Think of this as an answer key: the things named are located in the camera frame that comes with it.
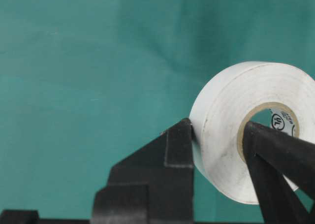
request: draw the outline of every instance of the black plastic part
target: black plastic part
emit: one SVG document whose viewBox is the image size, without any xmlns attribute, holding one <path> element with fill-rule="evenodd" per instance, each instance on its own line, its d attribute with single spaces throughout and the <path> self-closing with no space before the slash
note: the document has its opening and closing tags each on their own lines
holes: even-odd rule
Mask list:
<svg viewBox="0 0 315 224">
<path fill-rule="evenodd" d="M 248 122 L 243 151 L 266 223 L 310 223 L 310 215 L 284 179 L 314 194 L 315 146 L 283 132 Z"/>
<path fill-rule="evenodd" d="M 135 185 L 146 187 L 147 192 L 124 199 L 126 187 Z M 183 119 L 112 168 L 107 187 L 95 196 L 91 223 L 109 223 L 121 216 L 123 220 L 117 223 L 191 224 L 192 196 L 191 124 Z M 135 203 L 136 212 L 130 215 L 127 206 Z"/>
<path fill-rule="evenodd" d="M 33 224 L 38 220 L 38 212 L 34 210 L 3 210 L 0 224 Z"/>
</svg>

